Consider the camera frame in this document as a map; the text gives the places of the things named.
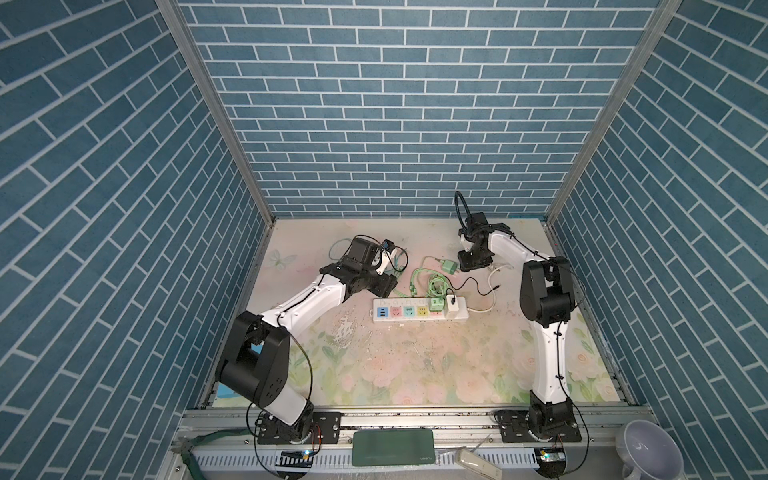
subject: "tiled wall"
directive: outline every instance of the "tiled wall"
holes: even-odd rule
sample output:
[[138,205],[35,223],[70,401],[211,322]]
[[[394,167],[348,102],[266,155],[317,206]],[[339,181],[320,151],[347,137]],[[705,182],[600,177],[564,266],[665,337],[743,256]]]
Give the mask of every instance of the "tiled wall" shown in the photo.
[[280,216],[543,214],[657,4],[213,1],[181,4]]
[[263,222],[153,0],[0,24],[0,478],[144,478]]
[[684,0],[555,225],[691,478],[768,467],[766,24]]

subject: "cup handle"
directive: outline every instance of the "cup handle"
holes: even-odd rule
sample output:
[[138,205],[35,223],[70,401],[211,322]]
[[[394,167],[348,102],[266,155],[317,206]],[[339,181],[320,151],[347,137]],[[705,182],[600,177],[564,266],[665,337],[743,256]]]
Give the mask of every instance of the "cup handle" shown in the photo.
[[641,480],[642,479],[642,472],[638,467],[632,468],[632,472],[629,475],[624,476],[624,480]]

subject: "metal corner post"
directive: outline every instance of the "metal corner post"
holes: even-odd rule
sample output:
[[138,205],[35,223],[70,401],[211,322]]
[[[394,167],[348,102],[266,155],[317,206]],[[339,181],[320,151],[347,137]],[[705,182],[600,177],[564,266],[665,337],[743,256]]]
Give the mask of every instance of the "metal corner post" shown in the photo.
[[224,143],[227,144],[232,154],[237,170],[243,176],[248,191],[253,197],[253,201],[256,202],[256,206],[264,217],[267,226],[271,227],[275,217],[272,215],[270,205],[266,202],[259,184],[253,175],[253,169],[250,166],[243,145],[240,143],[240,139],[237,138],[227,110],[224,109],[224,105],[221,103],[221,98],[217,93],[214,81],[208,74],[208,69],[205,66],[203,57],[200,55],[200,51],[197,49],[197,44],[192,37],[192,31],[189,25],[187,25],[178,1],[155,0],[155,2],[160,9],[160,14],[163,15],[163,20],[168,25],[171,37],[176,41],[176,46],[179,48],[184,61],[187,63],[187,67],[190,69],[197,88],[208,105],[208,110],[216,122],[216,126],[219,128]]
[[674,13],[677,12],[677,8],[680,6],[681,2],[682,0],[659,1],[659,5],[648,20],[643,36],[637,43],[637,47],[632,50],[629,59],[627,59],[627,64],[624,66],[624,70],[621,72],[618,80],[616,80],[616,85],[614,86],[611,95],[605,102],[605,106],[600,111],[598,118],[594,121],[592,130],[584,139],[584,143],[581,145],[581,150],[579,150],[576,155],[574,163],[571,165],[571,169],[565,175],[558,194],[547,209],[547,223],[552,224],[565,206],[565,202],[576,187],[579,177],[581,177],[581,174],[584,173],[584,170],[586,170],[589,162],[592,160],[594,152],[603,141],[603,137],[605,137],[608,128],[611,126],[611,123],[613,123],[614,118],[616,118],[621,105],[624,103],[624,99],[629,95],[632,85],[634,85],[634,82],[640,76],[645,63],[656,48],[656,44],[661,39],[664,30],[666,30],[667,26],[670,24]]

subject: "black mounting plate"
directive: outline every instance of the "black mounting plate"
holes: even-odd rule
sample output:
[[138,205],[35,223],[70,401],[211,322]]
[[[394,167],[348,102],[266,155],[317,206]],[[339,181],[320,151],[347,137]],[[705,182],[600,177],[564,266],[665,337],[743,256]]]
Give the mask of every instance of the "black mounting plate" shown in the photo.
[[[499,410],[495,412],[499,431],[502,433],[502,442],[550,442],[551,439],[540,439],[531,433],[528,428],[528,410]],[[559,432],[562,442],[580,442],[581,433],[577,428],[563,427]]]
[[[265,416],[261,422],[259,431],[259,445],[309,445],[312,443],[310,436],[304,443],[295,444],[288,442],[277,435],[277,418],[271,415]],[[312,423],[320,427],[320,435],[323,438],[323,444],[335,445],[339,443],[339,429],[341,429],[341,412],[314,412],[312,414]]]

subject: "floral tablecloth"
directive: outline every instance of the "floral tablecloth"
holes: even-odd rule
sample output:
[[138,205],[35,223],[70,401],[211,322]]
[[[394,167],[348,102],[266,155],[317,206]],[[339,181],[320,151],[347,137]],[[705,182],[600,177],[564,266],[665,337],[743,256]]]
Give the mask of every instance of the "floral tablecloth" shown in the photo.
[[[537,220],[507,220],[523,240],[548,252],[546,236]],[[279,220],[264,265],[254,287],[263,310],[306,286],[317,270],[337,258],[348,239],[364,233],[387,238],[409,253],[409,267],[398,290],[407,293],[411,272],[424,256],[454,260],[460,246],[455,220]],[[424,267],[439,270],[425,259]],[[488,290],[488,269],[449,276],[455,285],[467,276]],[[312,360],[312,401],[319,406],[371,405],[488,405],[528,403],[535,372],[530,322],[518,305],[520,270],[499,270],[493,276],[495,307],[470,313],[461,323],[374,323],[371,293],[358,293],[329,311],[298,335]],[[426,275],[418,283],[423,295]],[[460,295],[477,310],[491,305],[470,281]],[[294,347],[290,383],[307,394],[309,370]],[[575,401],[618,401],[614,384],[578,311],[573,312],[566,338],[568,386]],[[220,387],[214,406],[246,406],[247,400]]]

